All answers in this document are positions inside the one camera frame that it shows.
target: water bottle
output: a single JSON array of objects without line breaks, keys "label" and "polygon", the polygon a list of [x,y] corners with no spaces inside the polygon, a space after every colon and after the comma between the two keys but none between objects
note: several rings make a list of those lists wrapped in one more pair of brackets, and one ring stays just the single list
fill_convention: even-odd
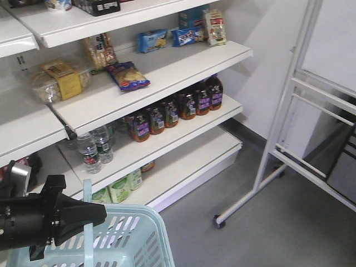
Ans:
[{"label": "water bottle", "polygon": [[94,138],[89,132],[77,137],[77,146],[83,155],[83,163],[89,174],[97,174],[101,170],[100,157],[94,143]]},{"label": "water bottle", "polygon": [[105,125],[92,131],[94,142],[99,152],[100,160],[103,164],[112,161],[113,154],[109,143],[110,135]]}]

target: white shelf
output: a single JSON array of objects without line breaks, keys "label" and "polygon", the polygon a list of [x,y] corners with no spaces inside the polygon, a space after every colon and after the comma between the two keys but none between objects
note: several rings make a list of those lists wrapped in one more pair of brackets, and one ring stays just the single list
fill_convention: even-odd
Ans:
[{"label": "white shelf", "polygon": [[22,86],[0,91],[0,166],[66,138],[63,125]]},{"label": "white shelf", "polygon": [[[178,125],[174,128],[165,129],[159,135],[151,135],[145,142],[134,142],[128,135],[117,134],[116,144],[113,148],[113,161],[109,164],[103,164],[102,170],[93,175],[87,174],[82,164],[81,156],[77,151],[68,150],[63,146],[60,146],[60,149],[79,180],[83,181],[91,178],[93,192],[96,192],[151,160],[212,129],[241,111],[241,104],[224,95],[222,107],[219,110],[211,111],[205,116],[196,116],[192,120],[179,120]],[[82,192],[75,195],[77,199],[81,199],[81,197]]]},{"label": "white shelf", "polygon": [[94,76],[94,82],[86,92],[53,106],[80,135],[203,80],[252,54],[251,49],[231,41],[218,47],[196,43],[166,47],[148,54],[129,53],[121,56],[120,61],[133,61],[152,82],[149,87],[123,93],[108,73],[102,73]]},{"label": "white shelf", "polygon": [[[184,194],[178,196],[182,197],[186,191],[189,192],[212,178],[216,174],[212,170],[216,161],[229,157],[233,157],[234,161],[240,149],[241,141],[216,127],[158,158],[155,168],[142,174],[142,185],[132,191],[123,203],[148,205],[161,211],[172,204],[169,198],[173,194],[188,187]],[[209,177],[197,184],[196,179],[207,171]]]},{"label": "white shelf", "polygon": [[43,166],[36,175],[38,185],[31,191],[31,193],[41,192],[47,176],[52,174],[65,175],[67,187],[63,190],[63,193],[67,196],[72,196],[83,189],[78,177],[72,171],[71,167],[55,145],[40,150],[38,155],[42,160]]},{"label": "white shelf", "polygon": [[121,11],[94,17],[73,7],[62,13],[47,10],[44,4],[7,10],[29,28],[44,46],[54,47],[102,32],[163,17],[217,0],[135,0],[121,4]]},{"label": "white shelf", "polygon": [[38,48],[33,34],[0,7],[0,58]]}]

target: sauce bottle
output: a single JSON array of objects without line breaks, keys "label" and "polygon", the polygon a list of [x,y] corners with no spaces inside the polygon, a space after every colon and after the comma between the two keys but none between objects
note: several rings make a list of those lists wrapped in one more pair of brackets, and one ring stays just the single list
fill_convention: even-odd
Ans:
[{"label": "sauce bottle", "polygon": [[204,81],[194,84],[196,114],[199,116],[205,115],[210,109],[210,95],[207,85]]},{"label": "sauce bottle", "polygon": [[125,116],[128,134],[137,142],[144,142],[150,137],[150,125],[143,111],[136,111]]},{"label": "sauce bottle", "polygon": [[218,110],[223,101],[223,84],[218,79],[217,74],[212,75],[205,81],[210,95],[210,110]]},{"label": "sauce bottle", "polygon": [[158,104],[145,108],[150,121],[150,134],[158,135],[165,129],[165,117],[162,108]]},{"label": "sauce bottle", "polygon": [[172,97],[167,97],[161,101],[164,108],[165,127],[172,128],[178,124],[178,105]]},{"label": "sauce bottle", "polygon": [[178,92],[177,100],[179,103],[179,116],[183,120],[191,120],[196,115],[196,102],[193,93],[193,87],[183,89]]}]

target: light blue basket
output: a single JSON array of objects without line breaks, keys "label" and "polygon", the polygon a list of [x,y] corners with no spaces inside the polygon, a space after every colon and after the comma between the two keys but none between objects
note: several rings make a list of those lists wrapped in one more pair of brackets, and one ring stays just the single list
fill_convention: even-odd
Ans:
[{"label": "light blue basket", "polygon": [[165,224],[155,210],[128,204],[105,208],[103,224],[86,225],[59,247],[47,246],[42,260],[30,261],[28,248],[13,249],[6,267],[174,267]]}]

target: black case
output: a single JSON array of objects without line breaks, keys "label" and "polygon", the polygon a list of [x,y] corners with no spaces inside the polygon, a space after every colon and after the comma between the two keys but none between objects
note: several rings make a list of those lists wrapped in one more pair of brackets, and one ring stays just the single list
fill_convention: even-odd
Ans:
[{"label": "black case", "polygon": [[73,4],[95,17],[120,11],[119,0],[76,0]]}]

